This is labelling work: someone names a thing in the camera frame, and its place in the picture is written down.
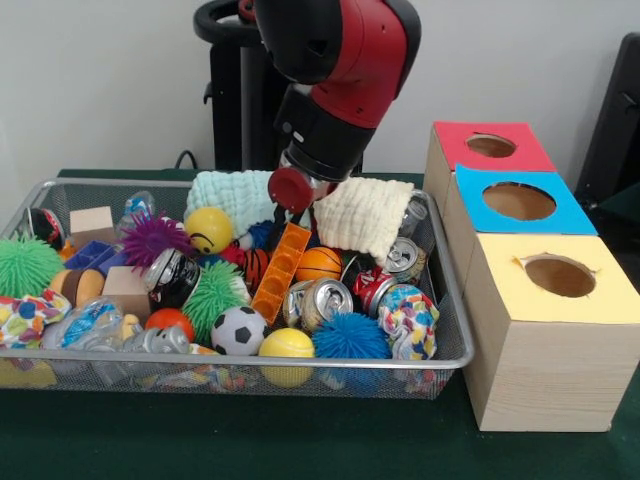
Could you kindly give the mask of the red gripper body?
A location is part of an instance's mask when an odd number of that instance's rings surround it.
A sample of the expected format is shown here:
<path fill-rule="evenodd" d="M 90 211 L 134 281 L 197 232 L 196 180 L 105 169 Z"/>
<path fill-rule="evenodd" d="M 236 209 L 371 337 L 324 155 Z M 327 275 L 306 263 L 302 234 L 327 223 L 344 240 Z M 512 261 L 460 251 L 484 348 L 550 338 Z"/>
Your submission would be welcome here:
<path fill-rule="evenodd" d="M 314 201 L 319 183 L 295 167 L 279 167 L 268 181 L 271 200 L 293 214 L 304 212 Z"/>

